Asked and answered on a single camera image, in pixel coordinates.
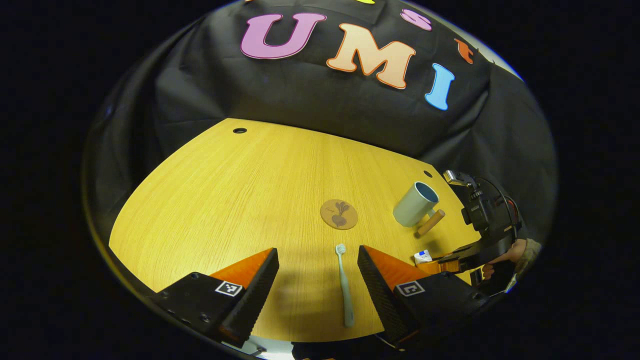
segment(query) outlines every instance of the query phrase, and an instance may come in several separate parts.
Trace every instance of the table surface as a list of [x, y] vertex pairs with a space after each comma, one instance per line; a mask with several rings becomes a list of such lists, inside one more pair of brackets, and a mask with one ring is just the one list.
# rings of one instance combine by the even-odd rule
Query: table surface
[[[239, 127], [245, 133], [234, 133]], [[444, 219], [421, 239], [393, 207], [415, 181], [440, 197]], [[321, 205], [342, 199], [358, 223], [338, 230]], [[383, 331], [357, 265], [368, 245], [411, 265], [413, 254], [450, 252], [479, 238], [462, 204], [431, 166], [338, 136], [251, 120], [225, 119], [162, 162], [133, 192], [109, 246], [142, 282], [160, 291], [190, 272], [211, 274], [270, 247], [280, 270], [253, 335], [284, 341], [339, 341]], [[343, 326], [335, 246], [343, 243], [355, 326]], [[470, 283], [469, 272], [458, 276]]]

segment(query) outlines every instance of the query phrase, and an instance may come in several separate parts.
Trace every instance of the letter m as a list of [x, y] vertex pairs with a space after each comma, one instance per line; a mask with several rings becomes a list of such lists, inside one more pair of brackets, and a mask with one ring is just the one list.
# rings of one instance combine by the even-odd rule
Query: letter m
[[340, 24], [344, 31], [344, 38], [340, 49], [334, 58], [326, 61], [332, 69], [353, 72], [357, 69], [353, 63], [356, 52], [362, 67], [362, 73], [371, 75], [380, 65], [384, 69], [376, 74], [382, 83], [394, 88], [404, 89], [404, 74], [409, 65], [409, 59], [415, 55], [415, 50], [407, 44], [392, 41], [382, 49], [378, 49], [373, 34], [368, 29], [353, 24]]

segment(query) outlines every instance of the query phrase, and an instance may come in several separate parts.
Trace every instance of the black fabric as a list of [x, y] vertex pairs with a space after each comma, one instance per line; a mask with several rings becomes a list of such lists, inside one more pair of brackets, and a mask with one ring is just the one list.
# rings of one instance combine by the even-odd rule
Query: black fabric
[[[544, 242], [555, 206], [556, 159], [546, 120], [521, 80], [477, 49], [468, 64], [453, 40], [463, 38], [435, 19], [431, 31], [403, 20], [402, 9], [420, 10], [400, 1], [293, 3], [238, 1], [220, 8], [123, 77], [99, 111], [86, 147], [89, 210], [102, 241], [146, 175], [201, 132], [235, 117], [343, 136], [418, 158], [438, 171], [485, 176], [516, 200], [526, 235]], [[259, 60], [241, 52], [248, 19], [281, 13], [266, 41], [283, 44], [296, 23], [292, 16], [300, 12], [328, 18], [298, 54]], [[369, 29], [378, 47], [400, 41], [416, 50], [404, 90], [363, 75], [357, 57], [355, 72], [326, 65], [342, 42], [343, 22]], [[456, 76], [447, 111], [424, 99], [434, 63]]]

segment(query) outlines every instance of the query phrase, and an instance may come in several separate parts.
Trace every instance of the wooden coaster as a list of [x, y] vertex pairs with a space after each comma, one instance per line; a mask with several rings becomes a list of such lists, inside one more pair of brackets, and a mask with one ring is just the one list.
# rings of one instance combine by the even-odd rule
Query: wooden coaster
[[330, 227], [347, 230], [356, 226], [358, 213], [350, 203], [333, 199], [326, 201], [320, 208], [320, 216]]

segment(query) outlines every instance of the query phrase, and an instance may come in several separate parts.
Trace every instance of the toothbrush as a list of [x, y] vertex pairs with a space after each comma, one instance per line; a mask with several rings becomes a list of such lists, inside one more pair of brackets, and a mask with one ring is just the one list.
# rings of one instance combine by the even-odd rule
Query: toothbrush
[[340, 263], [340, 286], [342, 286], [342, 299], [344, 301], [344, 326], [352, 327], [355, 323], [353, 317], [353, 305], [351, 304], [351, 294], [349, 292], [349, 281], [347, 275], [342, 268], [342, 254], [347, 251], [344, 244], [338, 244], [335, 247], [335, 253], [338, 254], [338, 262]]

